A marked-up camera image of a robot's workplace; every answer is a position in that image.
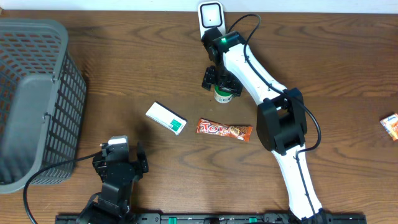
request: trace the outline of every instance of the wire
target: wire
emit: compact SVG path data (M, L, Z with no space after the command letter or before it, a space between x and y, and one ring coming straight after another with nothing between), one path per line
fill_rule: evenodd
M27 188L28 188L29 184L30 184L38 175L40 175L40 174L43 173L44 171L47 171L47 170L49 170L49 169L51 169L51 168L54 168L54 167L57 167L57 166L62 166L62 165L68 164L68 163L70 163L70 162L83 161L83 160L85 160L85 159L89 159L89 158L91 158L91 157L95 157L95 156L98 155L98 154L101 154L101 152L97 152L97 153L94 153L94 154L91 154L91 155L89 155L89 156L85 156L85 157L82 157L82 158L79 158L79 159L71 159L71 160L68 160L68 161L63 161L63 162L59 162L59 163L56 163L56 164L52 164L52 165L50 165L50 166L48 166L48 167L46 167L46 168L43 168L43 169L37 171L35 174L33 174L32 177L29 178L29 180L27 180L27 182L26 182L26 184L25 184L25 187L24 187L24 206L25 206L26 214L27 214L27 216L30 218L30 220L32 221L32 223L37 224L35 218L34 218L33 215L32 215L32 212L31 212L30 209L29 209L29 205L28 205L28 203L27 203Z
M234 27L240 20L242 20L242 19L244 19L244 18L246 18L246 17L249 17L249 16L255 16L255 17L257 17L257 18L259 19L259 22L257 23L257 26L253 29L253 31L250 33L249 37L246 39L246 42L244 43L244 46L243 46L243 55L244 55L244 58L245 58L246 62L247 62L248 65L251 67L251 69L254 71L254 73L267 85L267 87L268 87L269 89L275 91L276 93L279 93L280 95L282 95L283 97L285 97L286 99L288 99L288 100L290 100L290 101L295 101L301 108L303 108L303 110L304 110L304 111L309 115L309 117L312 119L312 121L313 121L313 123L314 123L314 125L315 125L315 127L316 127L316 129L317 129L318 139L317 139L316 143L315 143L312 147L309 147L309 148L306 148L306 149L302 149L302 150L297 151L297 152L296 152L296 155L295 155L295 159L296 159L296 161L297 161L298 169L299 169L299 171L300 171L301 180L302 180L303 185L304 185L305 195L306 195L307 198L308 198L308 202L309 202L309 204L310 204L310 206L311 206L311 209L312 209L312 212L313 212L313 216L315 217L315 210L314 210L314 208L313 208L313 205L312 205L312 202L311 202L311 199L310 199L310 195L309 195L308 190L307 190L307 185L305 184L303 172L302 172L302 169L301 169L299 154L302 153L302 152L308 152L308 151L314 150L314 149L316 149L316 148L319 146L319 144L321 143L321 138L322 138L321 128L319 127L319 123L318 123L317 119L315 118L315 116L311 113L311 111L310 111L300 100L298 100L298 99L296 99L296 98L294 98L294 97L291 97L291 96L289 96L288 94L284 93L283 91L280 91L280 90L276 89L275 87L273 87L273 86L272 86L272 85L271 85L271 84L270 84L270 83L269 83L269 82L256 70L256 68L254 68L253 64L250 62L249 57L248 57L248 55L247 55L247 53L246 53L246 48L247 48L247 46L248 46L248 42L249 42L251 36L254 34L254 32L258 29L258 27L259 27L260 24L261 24L261 17L260 17L259 15L257 15L257 14L247 14L247 15L245 15L245 16L242 16L242 17L240 17L240 18L229 28L228 32L230 32L231 29L232 29L232 27Z

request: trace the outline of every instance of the gray plastic basket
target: gray plastic basket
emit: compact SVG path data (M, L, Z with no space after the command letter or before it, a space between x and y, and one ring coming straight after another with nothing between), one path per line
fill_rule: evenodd
M0 194L75 157L86 84L67 45L58 22L0 19ZM72 170L56 167L32 183L59 184Z

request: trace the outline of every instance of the red candy wrapper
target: red candy wrapper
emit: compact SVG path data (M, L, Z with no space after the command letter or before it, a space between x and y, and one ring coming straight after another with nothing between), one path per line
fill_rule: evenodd
M219 136L229 136L231 138L249 141L252 126L232 126L219 124L216 122L200 119L197 126L197 133L215 134Z

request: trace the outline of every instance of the wood grain surface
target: wood grain surface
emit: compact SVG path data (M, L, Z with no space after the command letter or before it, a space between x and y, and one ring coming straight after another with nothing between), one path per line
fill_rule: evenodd
M141 141L149 173L134 186L132 206L164 213L255 213L287 210L289 199L274 156L257 134L249 142L196 134L200 118L256 125L244 91L222 105L201 87L211 65L193 12L6 11L4 17L55 19L88 80L78 157L111 136ZM231 25L243 13L226 13ZM361 212L368 223L398 223L398 142L379 120L398 112L398 17L372 14L261 13L250 43L282 84L297 87L317 117L321 146L307 153L315 191L331 212ZM236 26L247 37L255 19ZM179 136L145 116L154 101L188 120ZM316 131L308 121L307 145ZM91 161L70 180L31 186L39 223L78 213L101 189ZM22 191L0 195L0 223L29 223Z

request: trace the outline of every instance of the white background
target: white background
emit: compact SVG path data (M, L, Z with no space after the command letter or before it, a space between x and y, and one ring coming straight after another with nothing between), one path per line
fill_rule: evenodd
M201 0L0 0L3 9L196 11ZM398 0L220 0L226 12L398 13Z

